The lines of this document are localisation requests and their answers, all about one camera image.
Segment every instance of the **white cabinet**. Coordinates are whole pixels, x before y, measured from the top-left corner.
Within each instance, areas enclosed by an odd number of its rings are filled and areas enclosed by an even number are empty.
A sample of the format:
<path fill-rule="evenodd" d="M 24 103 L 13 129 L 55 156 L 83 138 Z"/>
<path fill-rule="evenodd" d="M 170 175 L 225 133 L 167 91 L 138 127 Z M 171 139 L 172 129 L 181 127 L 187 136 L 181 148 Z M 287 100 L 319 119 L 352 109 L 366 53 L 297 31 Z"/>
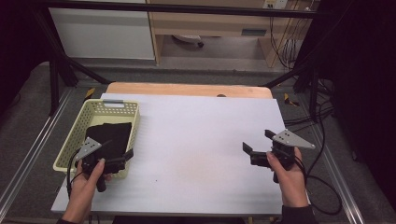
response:
<path fill-rule="evenodd" d="M 145 0 L 111 1 L 146 3 Z M 65 8 L 49 11 L 70 57 L 154 60 L 147 12 Z"/>

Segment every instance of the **sleeve cuff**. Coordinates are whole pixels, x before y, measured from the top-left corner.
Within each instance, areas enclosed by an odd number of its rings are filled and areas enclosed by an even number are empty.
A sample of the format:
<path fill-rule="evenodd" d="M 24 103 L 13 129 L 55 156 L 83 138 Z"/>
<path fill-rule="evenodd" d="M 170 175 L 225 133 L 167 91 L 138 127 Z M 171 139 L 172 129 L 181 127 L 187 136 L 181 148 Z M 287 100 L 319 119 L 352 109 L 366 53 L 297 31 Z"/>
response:
<path fill-rule="evenodd" d="M 65 221 L 65 220 L 59 218 L 58 221 L 56 222 L 56 224 L 77 224 L 77 223 Z"/>
<path fill-rule="evenodd" d="M 307 207 L 287 207 L 282 206 L 282 222 L 284 224 L 316 224 L 314 212 L 311 206 Z"/>

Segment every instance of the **plastic basket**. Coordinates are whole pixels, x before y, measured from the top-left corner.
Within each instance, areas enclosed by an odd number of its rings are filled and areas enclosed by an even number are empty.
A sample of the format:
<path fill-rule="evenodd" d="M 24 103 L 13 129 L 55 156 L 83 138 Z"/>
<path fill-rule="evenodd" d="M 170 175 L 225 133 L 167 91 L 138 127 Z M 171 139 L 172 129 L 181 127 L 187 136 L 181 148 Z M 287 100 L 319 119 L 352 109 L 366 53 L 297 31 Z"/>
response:
<path fill-rule="evenodd" d="M 115 100 L 87 100 L 78 113 L 75 123 L 67 135 L 64 145 L 53 163 L 55 171 L 67 172 L 67 165 L 73 153 L 81 148 L 85 141 L 87 129 L 94 125 L 104 123 L 124 123 L 131 122 L 132 130 L 129 136 L 126 150 L 134 146 L 134 138 L 139 126 L 140 113 L 139 104 L 134 101 L 115 101 Z M 113 177 L 124 178 L 128 174 L 130 161 L 127 162 L 125 170 L 120 170 Z"/>

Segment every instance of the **human hand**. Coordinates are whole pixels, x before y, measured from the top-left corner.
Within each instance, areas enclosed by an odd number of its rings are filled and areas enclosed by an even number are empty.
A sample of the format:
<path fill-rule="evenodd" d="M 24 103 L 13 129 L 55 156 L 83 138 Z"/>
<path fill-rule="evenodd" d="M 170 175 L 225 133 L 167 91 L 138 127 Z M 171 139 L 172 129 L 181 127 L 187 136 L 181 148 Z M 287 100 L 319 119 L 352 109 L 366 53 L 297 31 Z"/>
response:
<path fill-rule="evenodd" d="M 294 148 L 294 153 L 297 158 L 302 159 L 301 152 L 297 147 Z M 283 205 L 287 207 L 307 207 L 308 199 L 306 198 L 304 175 L 301 169 L 294 163 L 290 170 L 285 170 L 272 152 L 267 152 L 267 160 L 279 180 Z"/>
<path fill-rule="evenodd" d="M 70 201 L 64 212 L 63 220 L 83 223 L 88 214 L 91 212 L 92 198 L 96 189 L 96 182 L 103 174 L 105 169 L 105 159 L 99 160 L 90 176 L 81 174 L 73 181 L 73 189 L 70 195 Z M 78 162 L 76 174 L 82 172 L 81 161 Z"/>

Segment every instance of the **white tabletop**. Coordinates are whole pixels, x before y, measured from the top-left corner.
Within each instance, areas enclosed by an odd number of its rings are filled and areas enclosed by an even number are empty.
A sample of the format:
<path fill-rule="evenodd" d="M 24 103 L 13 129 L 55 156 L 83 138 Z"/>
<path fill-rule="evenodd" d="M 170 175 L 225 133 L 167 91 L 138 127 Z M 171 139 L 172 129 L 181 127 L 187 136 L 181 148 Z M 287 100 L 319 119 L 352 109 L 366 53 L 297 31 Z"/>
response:
<path fill-rule="evenodd" d="M 276 100 L 105 93 L 134 100 L 140 126 L 125 179 L 95 193 L 92 211 L 112 215 L 255 216 L 281 213 L 270 169 L 250 165 L 242 150 L 270 150 L 269 129 L 285 129 Z M 51 210 L 63 212 L 62 186 Z"/>

